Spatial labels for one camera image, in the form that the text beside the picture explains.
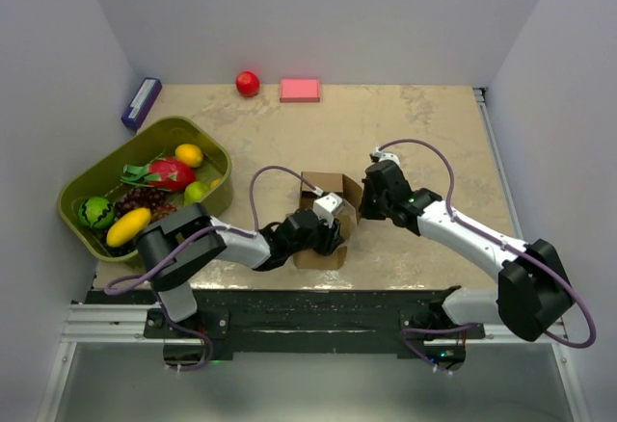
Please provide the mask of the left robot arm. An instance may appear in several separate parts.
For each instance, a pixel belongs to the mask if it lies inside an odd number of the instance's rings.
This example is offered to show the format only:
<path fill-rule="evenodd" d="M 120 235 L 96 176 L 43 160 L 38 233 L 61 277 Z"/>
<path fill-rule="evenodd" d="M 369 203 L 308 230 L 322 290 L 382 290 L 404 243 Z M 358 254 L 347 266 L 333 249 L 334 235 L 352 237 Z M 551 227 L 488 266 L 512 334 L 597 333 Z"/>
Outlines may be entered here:
<path fill-rule="evenodd" d="M 327 194 L 312 207 L 251 232 L 224 224 L 192 204 L 141 231 L 136 248 L 152 290 L 167 312 L 167 328 L 178 337 L 189 337 L 198 330 L 200 314 L 189 280 L 212 260 L 267 272 L 302 251 L 323 256 L 334 253 L 344 242 L 338 218 L 343 207 L 342 198 Z"/>

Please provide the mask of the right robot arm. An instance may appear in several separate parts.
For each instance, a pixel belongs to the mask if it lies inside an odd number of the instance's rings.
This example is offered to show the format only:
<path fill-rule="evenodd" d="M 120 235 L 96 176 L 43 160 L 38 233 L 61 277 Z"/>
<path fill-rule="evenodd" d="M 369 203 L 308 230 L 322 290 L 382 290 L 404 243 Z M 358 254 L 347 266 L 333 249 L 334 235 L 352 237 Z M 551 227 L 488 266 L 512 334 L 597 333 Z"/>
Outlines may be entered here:
<path fill-rule="evenodd" d="M 500 234 L 446 206 L 438 194 L 413 190 L 391 160 L 374 163 L 362 181 L 361 215 L 439 243 L 480 268 L 494 289 L 451 287 L 411 322 L 419 333 L 452 337 L 466 325 L 504 325 L 520 339 L 539 338 L 573 305 L 555 248 Z"/>

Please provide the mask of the brown cardboard box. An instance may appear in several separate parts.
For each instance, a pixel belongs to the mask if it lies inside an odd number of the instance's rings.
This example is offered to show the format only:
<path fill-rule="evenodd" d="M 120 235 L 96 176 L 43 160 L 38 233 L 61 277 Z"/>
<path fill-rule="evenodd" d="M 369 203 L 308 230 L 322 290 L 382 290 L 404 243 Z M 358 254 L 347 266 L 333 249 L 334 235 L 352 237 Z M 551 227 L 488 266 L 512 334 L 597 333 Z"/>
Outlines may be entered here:
<path fill-rule="evenodd" d="M 293 262 L 301 270 L 338 270 L 345 263 L 348 243 L 360 219 L 362 187 L 339 172 L 302 171 L 301 176 L 308 184 L 301 182 L 299 206 L 315 211 L 331 234 L 338 229 L 340 243 L 328 255 L 315 249 L 296 253 Z"/>

